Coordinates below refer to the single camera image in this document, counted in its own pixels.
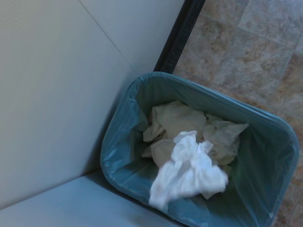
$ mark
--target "wastebasket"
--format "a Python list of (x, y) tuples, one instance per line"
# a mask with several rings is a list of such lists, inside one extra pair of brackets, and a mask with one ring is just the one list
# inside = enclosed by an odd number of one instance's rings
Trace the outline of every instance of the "wastebasket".
[(180, 199), (162, 210), (192, 227), (269, 227), (294, 173), (299, 143), (279, 117), (173, 75), (153, 72), (135, 80), (124, 94), (102, 143), (101, 167), (119, 191), (148, 205), (158, 168), (141, 158), (153, 106), (179, 100), (197, 110), (250, 126), (241, 134), (226, 191), (206, 200)]

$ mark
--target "teal trash bag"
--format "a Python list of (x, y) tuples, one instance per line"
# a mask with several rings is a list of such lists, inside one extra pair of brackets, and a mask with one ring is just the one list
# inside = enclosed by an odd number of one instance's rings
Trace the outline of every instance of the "teal trash bag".
[(226, 191), (170, 202), (163, 213), (191, 227), (269, 227), (294, 173), (299, 143), (279, 117), (206, 87), (153, 72), (138, 78), (124, 94), (105, 134), (101, 168), (119, 191), (148, 205), (158, 168), (141, 158), (152, 107), (179, 100), (235, 123), (250, 126), (241, 134)]

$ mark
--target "trash can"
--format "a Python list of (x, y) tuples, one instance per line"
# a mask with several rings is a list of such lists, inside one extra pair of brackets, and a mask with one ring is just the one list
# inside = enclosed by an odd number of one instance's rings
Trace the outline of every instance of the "trash can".
[(158, 168), (141, 158), (153, 106), (179, 100), (206, 113), (250, 126), (241, 134), (226, 191), (171, 202), (162, 210), (191, 227), (269, 227), (294, 173), (299, 143), (279, 117), (167, 73), (135, 80), (124, 94), (102, 143), (101, 168), (119, 191), (148, 205)]

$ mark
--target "tiled floor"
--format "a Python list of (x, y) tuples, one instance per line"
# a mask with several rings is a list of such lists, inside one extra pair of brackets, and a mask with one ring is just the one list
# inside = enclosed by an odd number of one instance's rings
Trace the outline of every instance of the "tiled floor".
[[(303, 148), (303, 0), (206, 0), (174, 74), (284, 118)], [(302, 151), (275, 227), (303, 226)]]

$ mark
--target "white wall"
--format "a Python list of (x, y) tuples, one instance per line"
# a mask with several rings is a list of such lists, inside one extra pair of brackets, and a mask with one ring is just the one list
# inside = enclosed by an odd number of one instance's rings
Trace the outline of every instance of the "white wall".
[(126, 2), (109, 3), (103, 29), (77, 0), (0, 0), (0, 209), (99, 166), (93, 148), (119, 92), (152, 70), (177, 15), (148, 44), (155, 25), (142, 38), (120, 31), (137, 20), (115, 20)]
[(184, 0), (80, 0), (140, 75), (153, 71)]

